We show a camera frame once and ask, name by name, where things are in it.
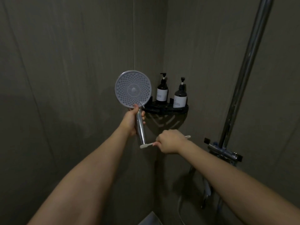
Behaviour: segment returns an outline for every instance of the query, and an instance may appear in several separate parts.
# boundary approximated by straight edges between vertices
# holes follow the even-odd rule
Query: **person's right hand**
[[[178,153],[187,139],[178,130],[164,130],[157,138],[153,146],[159,147],[163,153]]]

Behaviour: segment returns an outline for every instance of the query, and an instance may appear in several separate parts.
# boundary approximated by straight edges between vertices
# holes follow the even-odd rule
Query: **chrome shower handle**
[[[142,118],[142,111],[143,111],[143,107],[139,109],[139,112],[136,115],[136,120],[137,120],[137,132],[138,135],[140,136],[141,144],[144,145],[146,144],[146,138],[145,138],[143,118]]]

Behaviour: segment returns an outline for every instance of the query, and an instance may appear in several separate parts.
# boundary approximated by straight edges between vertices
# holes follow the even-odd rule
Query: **person's left hand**
[[[137,132],[134,128],[135,124],[135,116],[139,111],[139,107],[137,104],[134,104],[134,108],[130,111],[127,111],[124,115],[123,120],[121,121],[120,127],[124,128],[125,130],[129,131],[129,135],[133,136]],[[142,118],[145,120],[145,111],[142,112]]]

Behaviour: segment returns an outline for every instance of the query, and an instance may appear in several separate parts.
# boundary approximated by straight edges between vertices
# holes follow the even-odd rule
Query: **hand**
[[[178,130],[164,130],[156,138],[153,146],[159,147],[163,153],[178,153],[186,141],[185,136]]]
[[[134,108],[130,111],[127,111],[121,121],[120,127],[124,128],[126,131],[129,132],[130,136],[133,136],[137,133],[134,128],[135,124],[135,117],[136,114],[139,112],[139,107],[137,104],[134,104]],[[142,112],[142,118],[145,120],[145,111]]]

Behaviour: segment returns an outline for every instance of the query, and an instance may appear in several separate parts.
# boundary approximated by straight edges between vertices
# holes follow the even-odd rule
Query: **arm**
[[[127,112],[115,132],[62,179],[28,225],[99,222],[138,110]]]
[[[178,130],[160,134],[153,146],[179,153],[213,186],[246,224],[299,224],[300,210],[271,189],[186,140]]]

